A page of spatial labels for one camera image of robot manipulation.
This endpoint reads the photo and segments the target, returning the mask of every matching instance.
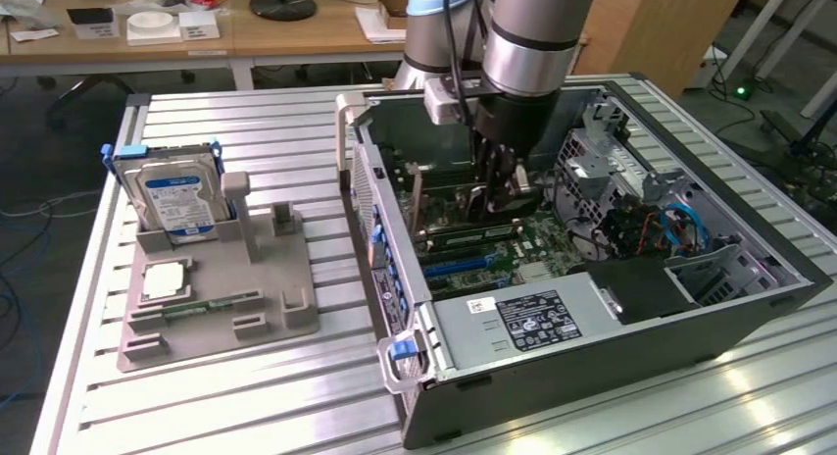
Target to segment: metal table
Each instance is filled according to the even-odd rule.
[[[837,239],[654,87],[614,80],[813,261],[837,275]],[[589,80],[573,77],[576,81]],[[317,334],[121,374],[115,349],[136,215],[112,178],[35,435],[44,453],[405,453],[381,382],[335,175],[335,96],[375,86],[155,96],[117,142],[225,145],[253,210],[305,217]],[[662,167],[666,153],[644,149]],[[837,446],[837,287],[714,361],[410,453],[814,453]]]

